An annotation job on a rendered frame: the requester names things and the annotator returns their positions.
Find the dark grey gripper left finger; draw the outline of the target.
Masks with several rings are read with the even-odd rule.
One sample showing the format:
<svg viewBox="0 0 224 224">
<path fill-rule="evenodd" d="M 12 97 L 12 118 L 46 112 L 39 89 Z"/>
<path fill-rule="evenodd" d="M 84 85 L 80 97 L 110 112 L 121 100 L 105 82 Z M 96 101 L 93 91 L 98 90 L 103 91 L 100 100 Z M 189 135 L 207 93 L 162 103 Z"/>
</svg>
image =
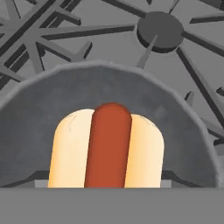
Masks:
<svg viewBox="0 0 224 224">
<path fill-rule="evenodd" d="M 24 187 L 24 188 L 47 188 L 49 171 L 35 171 L 31 176 L 21 179 L 7 185 L 1 185 L 1 188 Z"/>
</svg>

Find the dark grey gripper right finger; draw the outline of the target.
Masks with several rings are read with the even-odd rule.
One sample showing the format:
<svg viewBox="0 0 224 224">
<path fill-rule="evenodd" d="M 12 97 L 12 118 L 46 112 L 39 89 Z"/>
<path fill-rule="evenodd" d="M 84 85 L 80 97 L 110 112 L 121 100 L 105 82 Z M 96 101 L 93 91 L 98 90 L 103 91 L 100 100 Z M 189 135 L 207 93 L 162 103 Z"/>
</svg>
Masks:
<svg viewBox="0 0 224 224">
<path fill-rule="evenodd" d="M 181 179 L 173 171 L 162 171 L 161 178 L 161 187 L 163 188 L 199 187 L 199 185 Z"/>
</svg>

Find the hot dog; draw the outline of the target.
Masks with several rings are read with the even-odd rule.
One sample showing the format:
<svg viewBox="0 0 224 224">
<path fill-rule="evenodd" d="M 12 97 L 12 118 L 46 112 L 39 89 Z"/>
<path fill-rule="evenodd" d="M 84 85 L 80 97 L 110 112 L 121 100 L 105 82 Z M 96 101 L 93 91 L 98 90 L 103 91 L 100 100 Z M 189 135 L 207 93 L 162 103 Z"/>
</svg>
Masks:
<svg viewBox="0 0 224 224">
<path fill-rule="evenodd" d="M 77 110 L 55 130 L 48 186 L 158 188 L 164 147 L 152 121 L 120 104 Z"/>
</svg>

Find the grey round pan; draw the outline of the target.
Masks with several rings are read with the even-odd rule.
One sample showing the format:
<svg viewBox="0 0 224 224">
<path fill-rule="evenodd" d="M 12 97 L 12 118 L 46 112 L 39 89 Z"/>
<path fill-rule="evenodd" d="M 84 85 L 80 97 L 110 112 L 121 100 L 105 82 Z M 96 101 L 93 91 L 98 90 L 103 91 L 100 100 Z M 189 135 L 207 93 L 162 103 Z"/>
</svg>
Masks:
<svg viewBox="0 0 224 224">
<path fill-rule="evenodd" d="M 121 103 L 159 127 L 165 171 L 197 186 L 221 186 L 221 165 L 207 128 L 186 101 L 140 68 L 95 60 L 40 73 L 0 102 L 0 187 L 48 171 L 60 120 L 105 102 Z"/>
</svg>

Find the grey hob with black grates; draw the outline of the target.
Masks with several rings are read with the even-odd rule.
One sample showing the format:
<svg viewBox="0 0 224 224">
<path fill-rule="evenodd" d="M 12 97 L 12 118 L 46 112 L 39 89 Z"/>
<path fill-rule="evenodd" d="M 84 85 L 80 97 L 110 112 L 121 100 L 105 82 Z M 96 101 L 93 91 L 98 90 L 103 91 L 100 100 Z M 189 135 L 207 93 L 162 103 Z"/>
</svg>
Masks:
<svg viewBox="0 0 224 224">
<path fill-rule="evenodd" d="M 183 47 L 184 41 L 190 40 L 214 51 L 213 43 L 186 31 L 173 15 L 166 12 L 136 10 L 138 20 L 134 24 L 85 26 L 74 15 L 74 8 L 81 0 L 28 1 L 32 2 L 32 8 L 20 15 L 15 1 L 6 0 L 9 15 L 0 17 L 0 91 L 4 91 L 4 98 L 17 84 L 57 66 L 94 61 L 88 58 L 93 36 L 127 32 L 148 54 L 178 55 L 217 117 L 217 123 L 201 118 L 192 110 L 206 126 L 214 149 L 219 140 L 224 140 L 224 104 Z"/>
</svg>

